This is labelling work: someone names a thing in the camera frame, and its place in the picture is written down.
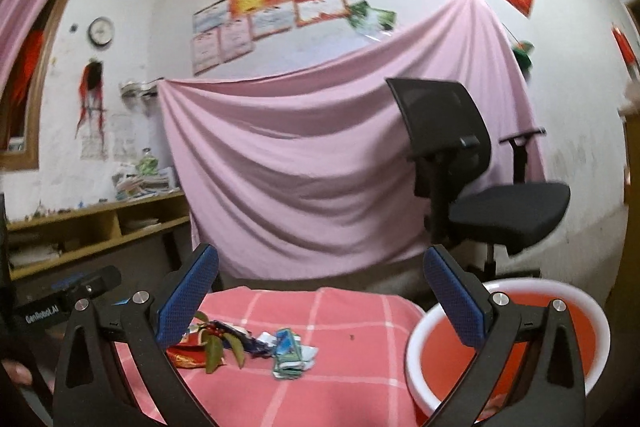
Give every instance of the office chair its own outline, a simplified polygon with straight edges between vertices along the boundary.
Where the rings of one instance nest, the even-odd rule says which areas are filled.
[[[409,133],[419,198],[431,198],[425,228],[433,244],[455,247],[464,240],[487,244],[484,270],[469,267],[482,281],[495,279],[495,245],[511,257],[542,241],[558,226],[571,191],[561,182],[525,183],[527,144],[542,129],[508,136],[514,152],[513,185],[497,185],[460,196],[491,160],[491,139],[482,116],[462,84],[443,80],[388,78]],[[540,270],[501,274],[540,277]]]

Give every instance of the red packet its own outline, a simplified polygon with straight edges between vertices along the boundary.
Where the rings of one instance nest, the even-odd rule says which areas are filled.
[[[204,331],[204,328],[198,329],[197,331],[193,331],[193,329],[190,328],[190,331],[185,333],[182,336],[182,339],[180,340],[180,342],[176,344],[176,346],[174,347],[191,347],[191,348],[202,347],[204,349],[205,343],[202,341],[203,331]]]
[[[205,367],[207,362],[207,354],[204,349],[180,349],[174,346],[167,349],[166,354],[174,367],[179,369]]]

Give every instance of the chair seat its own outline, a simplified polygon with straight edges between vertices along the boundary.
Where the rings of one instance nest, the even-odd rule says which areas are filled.
[[[456,200],[449,207],[452,233],[489,245],[505,245],[509,255],[535,245],[558,226],[571,191],[560,182],[498,185]]]

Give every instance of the chair armrest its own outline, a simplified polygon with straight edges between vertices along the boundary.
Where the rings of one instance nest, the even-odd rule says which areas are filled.
[[[437,149],[425,148],[418,152],[411,153],[407,159],[409,161],[415,161],[418,158],[425,158],[431,160],[439,153],[458,153],[458,151],[464,151],[473,149],[480,145],[480,140],[475,135],[462,136],[460,139],[455,140],[449,144],[438,147]]]
[[[502,138],[498,143],[503,144],[509,142],[513,149],[513,183],[524,183],[529,154],[527,153],[527,145],[534,136],[545,136],[546,131],[541,127],[539,129],[530,129],[518,134],[512,134]]]
[[[529,140],[531,140],[531,138],[533,138],[534,136],[536,136],[538,134],[540,134],[542,136],[545,136],[546,135],[546,130],[543,129],[542,127],[538,128],[538,129],[530,129],[530,130],[525,131],[525,132],[512,134],[511,136],[506,136],[505,138],[502,138],[498,143],[500,145],[502,145],[503,143],[509,142],[511,144],[511,146],[514,147],[514,146],[516,146],[516,140],[525,140],[526,142],[529,142]]]

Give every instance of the wall clock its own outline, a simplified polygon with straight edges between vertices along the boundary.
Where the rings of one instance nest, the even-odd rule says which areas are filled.
[[[98,17],[89,25],[88,35],[97,48],[108,46],[113,40],[113,22],[107,17]]]

